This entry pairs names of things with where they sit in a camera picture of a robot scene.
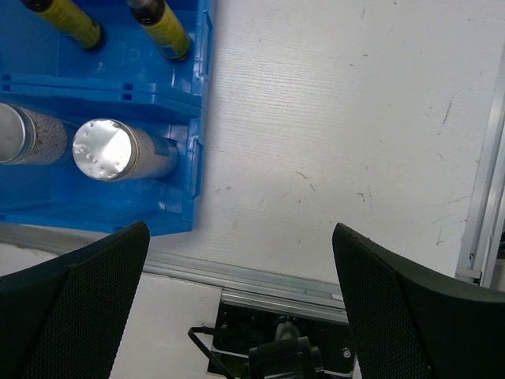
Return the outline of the yellow label sauce bottle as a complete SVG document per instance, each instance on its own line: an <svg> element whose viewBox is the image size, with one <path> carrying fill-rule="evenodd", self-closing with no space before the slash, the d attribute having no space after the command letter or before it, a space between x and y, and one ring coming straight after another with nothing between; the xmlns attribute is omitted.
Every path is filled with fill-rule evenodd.
<svg viewBox="0 0 505 379"><path fill-rule="evenodd" d="M180 62L188 57L192 40L166 1L131 0L127 5L165 59Z"/></svg>
<svg viewBox="0 0 505 379"><path fill-rule="evenodd" d="M21 3L60 33L77 42L82 49L93 50L101 46L102 26L73 1L26 0Z"/></svg>

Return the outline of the white bead shaker jar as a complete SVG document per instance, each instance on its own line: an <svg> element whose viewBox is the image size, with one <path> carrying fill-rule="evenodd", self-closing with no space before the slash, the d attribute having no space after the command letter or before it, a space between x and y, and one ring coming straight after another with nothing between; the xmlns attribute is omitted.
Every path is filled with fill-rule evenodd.
<svg viewBox="0 0 505 379"><path fill-rule="evenodd" d="M59 118L1 103L1 164L50 165L64 156L67 145Z"/></svg>
<svg viewBox="0 0 505 379"><path fill-rule="evenodd" d="M104 182L162 178L178 164L171 141L109 118L84 123L73 137L72 154L83 174Z"/></svg>

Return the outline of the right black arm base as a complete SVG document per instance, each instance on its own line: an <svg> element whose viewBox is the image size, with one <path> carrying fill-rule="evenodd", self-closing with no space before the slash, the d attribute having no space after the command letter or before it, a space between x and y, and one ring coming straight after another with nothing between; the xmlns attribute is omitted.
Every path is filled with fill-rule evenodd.
<svg viewBox="0 0 505 379"><path fill-rule="evenodd" d="M213 324L188 330L222 378L351 378L356 347L345 324L219 302Z"/></svg>

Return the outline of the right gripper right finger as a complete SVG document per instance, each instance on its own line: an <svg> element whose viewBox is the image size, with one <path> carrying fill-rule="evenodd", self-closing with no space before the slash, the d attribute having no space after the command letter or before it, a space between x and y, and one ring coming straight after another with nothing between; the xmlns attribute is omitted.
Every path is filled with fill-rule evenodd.
<svg viewBox="0 0 505 379"><path fill-rule="evenodd" d="M335 266L363 378L502 378L504 293L445 276L343 223Z"/></svg>

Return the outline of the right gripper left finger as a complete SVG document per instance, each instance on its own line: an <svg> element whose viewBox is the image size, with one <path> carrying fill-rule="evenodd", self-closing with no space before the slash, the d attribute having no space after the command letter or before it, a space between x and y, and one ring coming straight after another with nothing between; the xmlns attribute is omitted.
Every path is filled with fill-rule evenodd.
<svg viewBox="0 0 505 379"><path fill-rule="evenodd" d="M108 378L148 253L136 222L1 278L3 378Z"/></svg>

